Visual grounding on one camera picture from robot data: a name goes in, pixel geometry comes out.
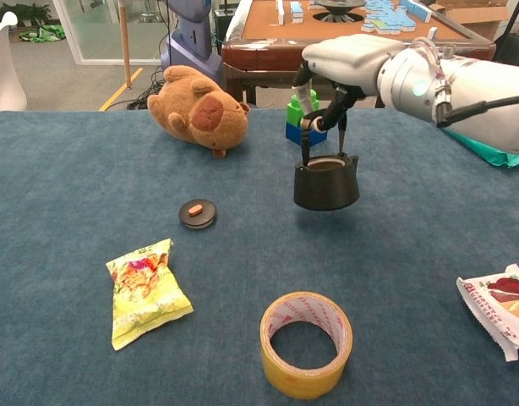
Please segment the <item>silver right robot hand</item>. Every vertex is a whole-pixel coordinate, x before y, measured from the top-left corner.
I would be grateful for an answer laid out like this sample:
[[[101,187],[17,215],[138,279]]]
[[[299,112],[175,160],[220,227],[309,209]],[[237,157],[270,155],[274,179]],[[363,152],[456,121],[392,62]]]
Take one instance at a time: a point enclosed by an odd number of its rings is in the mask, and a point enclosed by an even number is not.
[[[356,101],[377,96],[377,78],[388,58],[405,48],[402,41],[356,34],[323,40],[305,47],[302,61],[292,80],[308,128],[325,132],[333,128]],[[315,111],[311,82],[315,76],[330,81],[335,96],[330,105]]]

